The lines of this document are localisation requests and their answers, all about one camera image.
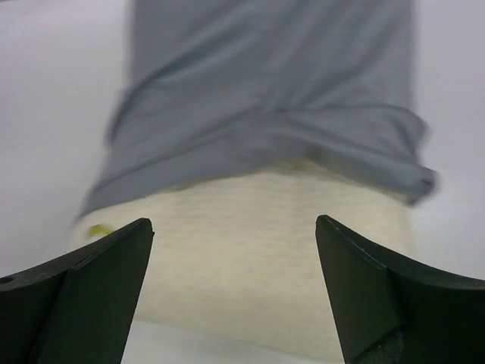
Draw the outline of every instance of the gray cloth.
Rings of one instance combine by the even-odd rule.
[[[83,214],[308,158],[416,202],[412,0],[136,0],[131,87]]]

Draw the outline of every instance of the yellow mark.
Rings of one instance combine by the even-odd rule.
[[[106,235],[111,234],[113,231],[114,230],[111,227],[104,224],[94,225],[88,229],[86,232],[86,237],[97,237],[98,235],[105,237]]]

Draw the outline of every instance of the black plastic part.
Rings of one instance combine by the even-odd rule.
[[[0,363],[119,364],[152,241],[150,220],[140,219],[0,278]]]
[[[328,216],[317,220],[317,244],[347,363],[390,337],[402,345],[386,364],[485,362],[485,281],[416,262]]]

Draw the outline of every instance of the fabric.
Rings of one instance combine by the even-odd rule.
[[[82,215],[309,158],[416,202],[412,0],[135,0],[130,87]]]
[[[402,197],[307,162],[92,212],[74,228],[72,248],[150,218],[155,239],[137,318],[343,362],[314,235],[323,214],[415,256]]]

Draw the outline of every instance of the beige cloth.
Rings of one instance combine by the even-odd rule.
[[[155,242],[138,318],[249,341],[324,362],[343,362],[315,242],[330,215],[373,241],[415,254],[405,207],[316,165],[158,193],[86,216],[114,229],[147,217]]]

